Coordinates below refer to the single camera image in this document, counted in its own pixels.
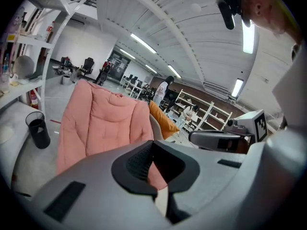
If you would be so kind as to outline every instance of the gray floor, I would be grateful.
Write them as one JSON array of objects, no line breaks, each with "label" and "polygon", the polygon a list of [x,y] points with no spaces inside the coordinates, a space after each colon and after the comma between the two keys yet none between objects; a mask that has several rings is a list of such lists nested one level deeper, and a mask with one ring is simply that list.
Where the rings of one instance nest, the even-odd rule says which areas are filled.
[{"label": "gray floor", "polygon": [[[122,87],[119,87],[118,84],[111,81],[106,81],[104,87],[112,92],[120,92],[128,96]],[[34,145],[31,137],[27,139],[14,169],[16,180],[13,182],[12,187],[15,191],[34,195],[43,184],[56,175],[60,124],[51,120],[61,122],[62,115],[73,89],[74,84],[64,86],[52,82],[46,85],[46,125],[51,143],[46,149],[38,149]],[[179,135],[172,135],[167,141],[175,141],[178,144],[193,147],[188,141],[188,133],[184,130]]]}]

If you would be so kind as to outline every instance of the woman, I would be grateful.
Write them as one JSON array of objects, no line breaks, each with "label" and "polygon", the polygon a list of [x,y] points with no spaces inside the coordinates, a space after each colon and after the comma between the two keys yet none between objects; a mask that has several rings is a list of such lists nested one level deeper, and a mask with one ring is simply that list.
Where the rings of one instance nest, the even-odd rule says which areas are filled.
[{"label": "woman", "polygon": [[191,121],[191,118],[194,114],[196,114],[199,110],[199,106],[195,105],[193,107],[188,106],[184,111],[181,113],[178,121],[176,123],[177,127],[181,130],[186,123],[186,121]]},{"label": "woman", "polygon": [[174,77],[169,76],[165,79],[164,82],[162,82],[157,91],[154,94],[153,102],[156,103],[158,106],[160,105],[160,102],[164,99],[165,93],[168,90],[168,87],[174,82]]}]

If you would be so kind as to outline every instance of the black office chair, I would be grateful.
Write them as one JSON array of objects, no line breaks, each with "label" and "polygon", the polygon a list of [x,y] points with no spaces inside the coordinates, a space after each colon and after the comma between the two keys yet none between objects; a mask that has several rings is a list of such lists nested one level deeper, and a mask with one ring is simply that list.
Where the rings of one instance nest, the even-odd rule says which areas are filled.
[{"label": "black office chair", "polygon": [[87,58],[85,61],[84,61],[84,65],[82,66],[82,68],[80,69],[81,72],[84,73],[84,75],[79,75],[78,77],[85,77],[86,74],[91,74],[93,69],[94,65],[94,60],[92,58]]},{"label": "black office chair", "polygon": [[107,65],[105,68],[103,68],[102,73],[100,75],[100,79],[99,79],[99,81],[97,83],[98,85],[104,86],[104,82],[106,81],[107,76],[110,73],[110,71],[111,71],[111,66],[110,65]]}]

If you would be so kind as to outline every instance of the fluorescent light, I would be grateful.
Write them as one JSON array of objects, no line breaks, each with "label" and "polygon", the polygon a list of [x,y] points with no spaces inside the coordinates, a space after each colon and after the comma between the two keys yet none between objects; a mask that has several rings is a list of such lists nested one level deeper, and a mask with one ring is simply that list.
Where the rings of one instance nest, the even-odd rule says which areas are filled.
[{"label": "fluorescent light", "polygon": [[175,69],[171,65],[168,65],[168,67],[172,70],[173,73],[176,74],[177,77],[181,79],[181,76],[175,71]]},{"label": "fluorescent light", "polygon": [[234,90],[232,91],[232,94],[231,94],[233,97],[237,97],[237,95],[239,94],[239,91],[240,91],[240,89],[243,85],[243,82],[244,81],[242,79],[236,80],[236,85],[235,85]]},{"label": "fluorescent light", "polygon": [[250,27],[247,27],[242,21],[242,27],[243,27],[243,51],[245,53],[252,54],[254,50],[255,24],[251,23]]},{"label": "fluorescent light", "polygon": [[143,46],[145,46],[146,48],[148,48],[152,53],[157,53],[152,47],[150,47],[147,43],[145,43],[143,40],[141,40],[140,38],[138,38],[136,35],[131,34],[131,37],[133,37],[135,40],[137,40],[139,43],[141,43]]},{"label": "fluorescent light", "polygon": [[120,50],[121,50],[121,52],[125,53],[127,56],[130,56],[132,59],[135,59],[135,57],[132,56],[131,54],[128,54],[126,51],[124,51],[124,50],[122,50],[122,49],[120,49]]},{"label": "fluorescent light", "polygon": [[152,70],[154,73],[157,73],[154,69],[152,69],[151,67],[147,66],[150,70]]}]

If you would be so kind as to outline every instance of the ceiling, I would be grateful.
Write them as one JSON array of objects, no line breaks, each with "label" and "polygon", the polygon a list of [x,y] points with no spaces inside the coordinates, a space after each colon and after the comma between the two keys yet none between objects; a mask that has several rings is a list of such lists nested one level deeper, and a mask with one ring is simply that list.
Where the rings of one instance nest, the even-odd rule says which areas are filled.
[{"label": "ceiling", "polygon": [[[201,11],[192,9],[192,4]],[[215,0],[97,0],[96,5],[102,30],[116,34],[117,46],[134,55],[139,64],[151,66],[158,76],[173,75],[170,64],[182,77],[177,82],[225,100],[227,96],[220,92],[231,93],[237,78],[243,79],[239,103],[280,118],[271,91],[291,64],[289,37],[257,28],[254,52],[245,53],[241,18],[236,16],[235,29],[228,30]],[[204,88],[204,82],[216,85],[218,91]]]}]

